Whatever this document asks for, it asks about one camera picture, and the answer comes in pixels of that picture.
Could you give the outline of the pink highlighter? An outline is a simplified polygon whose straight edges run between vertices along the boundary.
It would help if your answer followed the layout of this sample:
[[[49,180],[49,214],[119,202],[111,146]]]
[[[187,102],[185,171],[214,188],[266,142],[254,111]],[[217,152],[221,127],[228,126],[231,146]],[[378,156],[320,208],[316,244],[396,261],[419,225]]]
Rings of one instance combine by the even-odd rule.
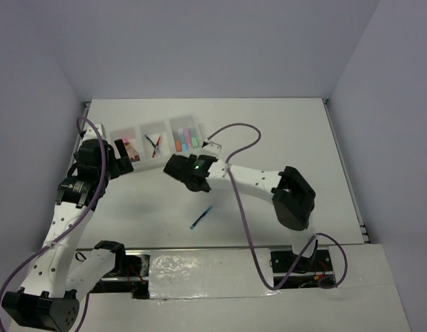
[[[183,130],[183,132],[184,132],[184,138],[185,138],[185,141],[186,141],[187,149],[192,149],[193,145],[192,145],[190,130],[188,128],[185,128]]]

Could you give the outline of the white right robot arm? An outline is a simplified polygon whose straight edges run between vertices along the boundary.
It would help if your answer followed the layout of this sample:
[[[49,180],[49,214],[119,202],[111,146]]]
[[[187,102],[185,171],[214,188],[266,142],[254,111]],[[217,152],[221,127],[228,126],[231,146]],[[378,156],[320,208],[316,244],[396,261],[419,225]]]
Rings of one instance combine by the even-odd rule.
[[[291,231],[294,265],[309,270],[316,263],[317,240],[310,222],[316,193],[296,168],[264,171],[231,165],[214,156],[174,154],[164,173],[192,192],[236,189],[272,204],[278,222]]]

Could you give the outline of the dark blue pen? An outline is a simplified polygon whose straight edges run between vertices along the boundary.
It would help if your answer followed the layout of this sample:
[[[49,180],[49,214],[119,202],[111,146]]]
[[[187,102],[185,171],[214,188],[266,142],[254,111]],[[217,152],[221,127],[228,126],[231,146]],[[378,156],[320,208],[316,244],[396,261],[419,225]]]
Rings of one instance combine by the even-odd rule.
[[[154,145],[154,142],[152,141],[152,139],[148,136],[148,135],[144,135],[144,137],[146,138],[146,140],[152,145],[152,147],[153,147],[153,145]]]

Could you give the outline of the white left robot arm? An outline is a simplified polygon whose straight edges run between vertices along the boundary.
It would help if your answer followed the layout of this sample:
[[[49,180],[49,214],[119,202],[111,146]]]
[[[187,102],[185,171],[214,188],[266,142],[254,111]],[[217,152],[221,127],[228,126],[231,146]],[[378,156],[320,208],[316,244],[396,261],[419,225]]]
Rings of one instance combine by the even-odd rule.
[[[74,159],[57,190],[44,252],[32,259],[32,268],[19,290],[6,292],[1,300],[1,307],[20,326],[71,330],[79,303],[97,282],[108,273],[123,274],[128,266],[124,245],[102,240],[84,263],[70,269],[79,240],[108,182],[133,171],[121,139],[114,145],[96,138],[85,140]]]

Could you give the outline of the red pen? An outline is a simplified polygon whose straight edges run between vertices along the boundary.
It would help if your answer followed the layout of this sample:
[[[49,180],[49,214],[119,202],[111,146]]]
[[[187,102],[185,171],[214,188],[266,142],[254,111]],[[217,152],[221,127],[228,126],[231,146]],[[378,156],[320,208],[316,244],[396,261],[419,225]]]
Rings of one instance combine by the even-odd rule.
[[[161,136],[158,136],[156,142],[153,145],[153,153],[152,158],[155,158],[157,154],[160,152],[160,143],[161,143]]]

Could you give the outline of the blue highlighter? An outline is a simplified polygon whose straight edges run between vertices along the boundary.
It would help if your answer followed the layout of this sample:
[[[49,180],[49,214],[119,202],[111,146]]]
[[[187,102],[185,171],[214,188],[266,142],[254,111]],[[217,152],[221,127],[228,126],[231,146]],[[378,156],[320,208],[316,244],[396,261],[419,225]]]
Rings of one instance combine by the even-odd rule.
[[[186,138],[184,136],[184,132],[181,131],[180,132],[180,141],[181,141],[181,147],[182,147],[182,151],[187,151],[187,142],[186,142]]]

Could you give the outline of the green highlighter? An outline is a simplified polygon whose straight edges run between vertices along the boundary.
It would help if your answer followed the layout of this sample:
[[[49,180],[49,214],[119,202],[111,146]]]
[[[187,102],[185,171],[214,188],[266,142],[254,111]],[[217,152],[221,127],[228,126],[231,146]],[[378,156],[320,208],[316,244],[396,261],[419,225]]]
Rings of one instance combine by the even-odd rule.
[[[199,140],[198,140],[198,136],[197,136],[196,130],[195,129],[190,129],[189,130],[189,134],[190,134],[190,137],[191,137],[192,147],[194,149],[199,148],[200,143],[199,143]]]

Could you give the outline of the pink-lidded small bottle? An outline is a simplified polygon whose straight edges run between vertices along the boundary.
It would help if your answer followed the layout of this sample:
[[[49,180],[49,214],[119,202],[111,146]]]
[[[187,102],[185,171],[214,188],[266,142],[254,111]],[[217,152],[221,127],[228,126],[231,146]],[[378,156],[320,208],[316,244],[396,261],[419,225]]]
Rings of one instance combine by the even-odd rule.
[[[140,161],[140,155],[137,152],[137,150],[134,148],[134,146],[131,144],[130,140],[127,138],[123,138],[122,142],[124,144],[124,147],[126,149],[126,152],[129,156],[129,160],[132,163],[136,163]]]

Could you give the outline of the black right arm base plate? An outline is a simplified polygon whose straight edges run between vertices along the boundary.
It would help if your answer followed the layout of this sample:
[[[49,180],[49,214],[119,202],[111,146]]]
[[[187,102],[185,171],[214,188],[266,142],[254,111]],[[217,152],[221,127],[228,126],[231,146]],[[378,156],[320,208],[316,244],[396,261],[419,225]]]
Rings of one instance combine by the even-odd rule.
[[[291,250],[275,250],[270,252],[271,267],[275,275],[286,273],[296,259]],[[333,273],[329,251],[318,249],[310,258],[301,257],[292,271],[292,276],[318,276]]]

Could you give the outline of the orange highlighter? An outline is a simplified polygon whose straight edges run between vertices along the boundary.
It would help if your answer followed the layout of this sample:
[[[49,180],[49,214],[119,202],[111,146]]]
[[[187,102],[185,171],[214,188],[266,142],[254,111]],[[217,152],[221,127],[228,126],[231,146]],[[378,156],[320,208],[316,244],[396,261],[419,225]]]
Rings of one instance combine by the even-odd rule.
[[[177,131],[174,131],[173,137],[174,137],[174,143],[175,143],[175,150],[177,152],[181,152],[182,151],[182,144],[181,144],[181,139],[180,139],[179,133]]]

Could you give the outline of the light blue pen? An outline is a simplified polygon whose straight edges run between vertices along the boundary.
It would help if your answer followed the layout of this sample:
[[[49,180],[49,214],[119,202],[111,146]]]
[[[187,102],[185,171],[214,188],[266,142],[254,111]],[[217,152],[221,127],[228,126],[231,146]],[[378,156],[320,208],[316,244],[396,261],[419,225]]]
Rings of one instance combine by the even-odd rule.
[[[199,224],[199,222],[203,219],[203,218],[205,218],[207,215],[208,215],[208,213],[211,211],[211,209],[213,208],[213,206],[212,205],[210,205],[192,224],[191,224],[191,226],[190,226],[190,230],[193,230],[198,224]]]

